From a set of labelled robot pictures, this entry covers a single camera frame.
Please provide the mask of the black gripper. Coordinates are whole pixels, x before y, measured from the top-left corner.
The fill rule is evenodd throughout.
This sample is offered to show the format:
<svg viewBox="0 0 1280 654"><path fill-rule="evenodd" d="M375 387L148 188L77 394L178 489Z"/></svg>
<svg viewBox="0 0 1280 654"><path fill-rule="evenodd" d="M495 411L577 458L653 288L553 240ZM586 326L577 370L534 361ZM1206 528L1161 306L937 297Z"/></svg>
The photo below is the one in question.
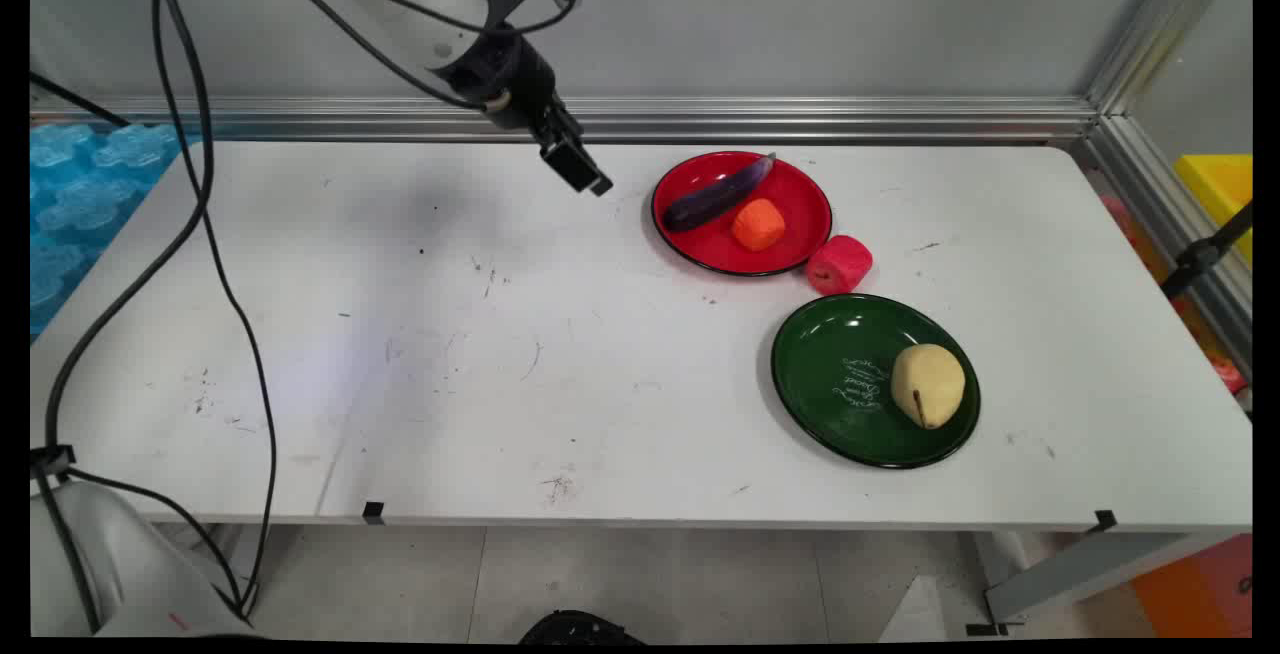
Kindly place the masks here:
<svg viewBox="0 0 1280 654"><path fill-rule="evenodd" d="M538 133L539 154L575 192L603 197L613 180L582 145L582 127L567 108L553 106L556 72L522 35L480 35L440 79L465 101L479 102L499 129Z"/></svg>

